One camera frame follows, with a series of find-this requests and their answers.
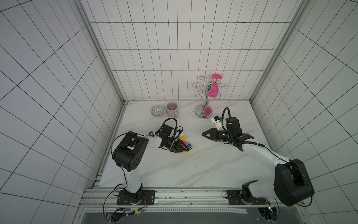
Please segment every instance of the black cable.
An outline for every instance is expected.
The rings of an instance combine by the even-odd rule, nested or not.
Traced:
[[[127,184],[127,178],[126,178],[126,175],[124,174],[124,169],[120,166],[120,168],[123,170],[123,176],[124,176],[124,179],[125,179],[125,181],[126,181],[126,186],[128,185]]]
[[[267,148],[264,144],[260,144],[260,143],[257,143],[257,142],[248,142],[248,141],[244,141],[244,142],[236,142],[236,143],[233,143],[232,145],[233,146],[238,146],[238,145],[241,145],[241,144],[254,144],[254,145],[258,145],[258,146],[261,146],[261,147],[264,147],[264,148]],[[280,157],[278,157],[276,154],[274,154],[269,148],[267,148],[267,150],[269,150],[274,156],[276,156],[278,159],[286,162],[286,163],[289,163],[288,161],[285,161],[283,159],[281,159]],[[307,177],[298,169],[298,167],[294,166],[293,164],[290,164],[292,167],[294,167],[298,172],[301,173],[301,175],[304,177],[304,179],[306,180],[307,183],[308,182],[308,179]],[[313,201],[313,192],[312,192],[312,188],[311,188],[311,185],[308,184],[308,187],[310,188],[310,195],[311,195],[311,201],[308,205],[299,205],[297,204],[298,206],[301,206],[301,207],[308,207],[312,204],[312,201]]]
[[[111,221],[108,220],[107,217],[106,217],[106,215],[105,215],[105,203],[106,203],[107,198],[108,198],[113,192],[115,192],[115,191],[117,191],[117,190],[120,190],[120,189],[123,189],[123,188],[118,188],[118,189],[116,189],[119,185],[123,185],[123,184],[118,184],[117,186],[115,186],[115,187],[114,187],[114,190],[107,195],[105,201],[103,202],[103,216],[105,217],[105,219],[106,219],[108,222],[111,222]]]
[[[126,187],[124,184],[118,184],[114,189],[116,189],[119,185],[123,185],[123,187]]]
[[[163,124],[161,125],[161,127],[160,127],[155,133],[159,132],[159,131],[162,129],[163,125],[164,125],[167,121],[169,121],[169,120],[174,120],[174,121],[175,121],[174,133],[173,133],[173,136],[170,138],[170,139],[174,139],[176,129],[178,128],[178,121],[177,121],[175,118],[168,118],[168,119],[166,119],[166,120],[163,122]]]
[[[225,127],[224,127],[224,115],[225,115],[225,111],[227,110],[227,113],[229,114],[229,123],[231,123],[231,114],[230,114],[230,109],[228,107],[225,107],[225,109],[223,110],[223,114],[221,116],[221,126],[223,127],[223,129],[226,131]]]
[[[279,206],[279,204],[278,204],[276,199],[275,199],[275,201],[277,203],[277,217],[276,217],[276,220],[277,220],[279,218],[279,216],[280,216],[280,206]]]
[[[178,128],[182,128],[182,129],[181,129],[181,132],[178,132],[178,135],[177,135],[176,137],[174,137],[173,140],[177,139],[177,138],[180,136],[180,134],[184,131],[184,128],[183,128],[182,126],[178,126],[177,129],[178,129]]]
[[[143,135],[143,134],[138,134],[138,133],[135,133],[135,132],[133,132],[134,134],[137,134],[137,135],[141,135],[141,136],[153,136],[153,135]],[[113,139],[113,141],[112,141],[112,144],[111,144],[111,155],[113,155],[113,152],[112,152],[112,147],[113,147],[113,143],[114,143],[114,141],[117,139],[117,138],[119,138],[119,137],[121,137],[121,136],[123,136],[123,135],[125,135],[125,134],[128,134],[128,133],[124,133],[124,134],[121,134],[121,135],[118,135],[115,139]]]
[[[119,137],[121,137],[121,136],[123,136],[123,135],[125,135],[125,134],[127,134],[127,133],[121,134],[121,135],[117,136],[115,139],[113,139],[112,144],[111,144],[111,148],[110,148],[110,150],[111,150],[111,155],[112,155],[112,156],[113,156],[112,147],[113,147],[114,141],[115,141],[117,138],[119,138]]]

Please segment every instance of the chrome stand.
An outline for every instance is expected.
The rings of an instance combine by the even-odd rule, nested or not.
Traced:
[[[200,89],[198,91],[198,94],[201,95],[201,96],[205,96],[205,102],[203,104],[200,104],[198,105],[196,108],[195,108],[195,115],[198,117],[198,118],[201,118],[201,119],[208,119],[211,117],[211,115],[213,114],[213,110],[211,109],[211,107],[209,106],[209,97],[212,97],[216,100],[220,99],[221,98],[221,94],[219,92],[219,90],[217,89],[218,87],[218,84],[216,83],[216,81],[220,80],[220,79],[215,79],[213,77],[209,78],[209,81],[206,81],[205,79],[207,79],[206,76],[200,76],[199,79],[207,82],[207,83],[204,83],[203,85],[200,85],[200,86],[203,86],[202,89]],[[222,89],[227,89],[228,86],[226,84],[222,84],[224,85],[224,87],[222,86],[221,88]],[[194,88],[197,88],[197,87],[200,87],[199,86],[199,83],[198,82],[194,82],[192,84],[192,86]]]

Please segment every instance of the red wire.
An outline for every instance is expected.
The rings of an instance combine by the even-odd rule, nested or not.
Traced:
[[[147,209],[147,207],[148,207],[148,204],[147,204],[147,202],[148,202],[148,200],[147,200],[147,198],[146,197],[144,197],[144,199],[145,199],[145,203],[144,203],[144,206],[143,206],[143,208],[145,207],[145,209],[144,210],[146,210]]]

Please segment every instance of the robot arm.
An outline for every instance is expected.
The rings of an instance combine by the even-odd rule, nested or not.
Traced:
[[[165,124],[170,119],[175,120],[175,128]],[[186,137],[179,138],[182,132],[183,130],[177,129],[176,119],[168,118],[155,133],[140,135],[129,131],[117,146],[112,146],[112,159],[124,172],[126,179],[124,194],[128,201],[135,204],[142,198],[142,183],[135,169],[142,160],[146,148],[162,148],[175,153],[188,152],[192,147],[184,140]]]
[[[223,118],[226,110],[228,110],[229,117],[225,119],[225,129]],[[219,121],[221,121],[224,130],[220,130]],[[253,137],[242,133],[239,120],[230,116],[229,108],[224,109],[221,120],[216,116],[213,123],[216,124],[217,128],[203,132],[202,136],[212,141],[232,144],[256,158],[272,172],[272,176],[242,185],[241,199],[245,203],[250,204],[260,197],[270,197],[281,200],[287,206],[292,206],[306,198],[311,197],[312,199],[314,189],[302,161],[298,159],[289,160],[263,144],[247,141],[253,139]]]

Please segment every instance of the round stand base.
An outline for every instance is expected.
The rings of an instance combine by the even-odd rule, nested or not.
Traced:
[[[198,118],[201,119],[208,119],[211,117],[211,115],[213,114],[213,110],[211,109],[211,107],[207,107],[205,110],[203,110],[203,105],[200,104],[195,108],[195,115]]]

